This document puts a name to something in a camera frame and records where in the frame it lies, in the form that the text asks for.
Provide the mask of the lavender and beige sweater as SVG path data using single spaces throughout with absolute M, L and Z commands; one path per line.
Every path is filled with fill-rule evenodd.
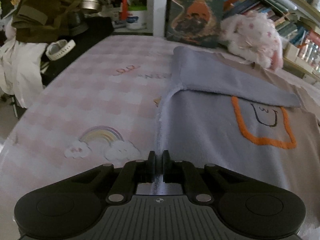
M 220 54 L 176 47 L 157 146 L 295 193 L 306 205 L 300 237 L 319 239 L 319 105 L 306 90 Z

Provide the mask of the pink checkered cartoon desk mat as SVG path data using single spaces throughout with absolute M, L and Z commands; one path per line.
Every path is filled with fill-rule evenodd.
M 4 144 L 1 239 L 18 238 L 14 206 L 31 190 L 104 163 L 120 167 L 151 150 L 161 153 L 159 110 L 170 89 L 176 47 L 245 64 L 224 51 L 152 36 L 110 36 L 85 52 L 41 93 Z M 319 105 L 319 91 L 303 80 L 266 71 L 306 90 Z

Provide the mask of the white cloth pile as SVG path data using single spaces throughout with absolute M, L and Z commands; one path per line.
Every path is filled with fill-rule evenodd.
M 43 91 L 40 64 L 48 44 L 16 40 L 11 23 L 5 26 L 7 40 L 1 46 L 1 90 L 16 96 L 21 107 L 29 108 Z

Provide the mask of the white wrist watch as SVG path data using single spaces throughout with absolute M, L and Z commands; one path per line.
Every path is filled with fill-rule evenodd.
M 46 56 L 50 61 L 56 61 L 66 56 L 76 46 L 73 40 L 59 40 L 51 43 L 46 49 Z

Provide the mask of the pink white plush bunny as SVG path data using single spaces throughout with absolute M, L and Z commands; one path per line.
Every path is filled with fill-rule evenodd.
M 274 22 L 266 13 L 250 10 L 220 23 L 220 40 L 228 42 L 228 51 L 265 69 L 283 68 L 283 45 Z

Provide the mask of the white plastic jar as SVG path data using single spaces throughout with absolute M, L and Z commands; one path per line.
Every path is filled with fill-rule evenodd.
M 135 5 L 128 7 L 126 27 L 130 30 L 146 29 L 147 23 L 147 7 L 143 5 Z

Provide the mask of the red white bottle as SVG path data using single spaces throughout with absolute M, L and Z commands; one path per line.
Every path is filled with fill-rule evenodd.
M 121 0 L 121 4 L 120 4 L 120 20 L 121 21 L 125 21 L 127 19 L 128 16 L 128 3 L 127 0 Z

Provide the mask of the Harry Potter book box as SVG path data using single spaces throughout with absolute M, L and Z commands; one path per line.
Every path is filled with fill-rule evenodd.
M 219 40 L 224 0 L 170 0 L 166 38 L 215 48 Z

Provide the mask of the metal tin bowl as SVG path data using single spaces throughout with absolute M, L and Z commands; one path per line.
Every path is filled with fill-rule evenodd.
M 81 0 L 80 8 L 90 11 L 101 11 L 102 5 L 99 0 Z

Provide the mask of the olive green jacket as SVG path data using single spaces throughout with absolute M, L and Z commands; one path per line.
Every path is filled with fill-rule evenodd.
M 11 26 L 23 43 L 52 43 L 69 34 L 67 15 L 81 0 L 21 0 Z

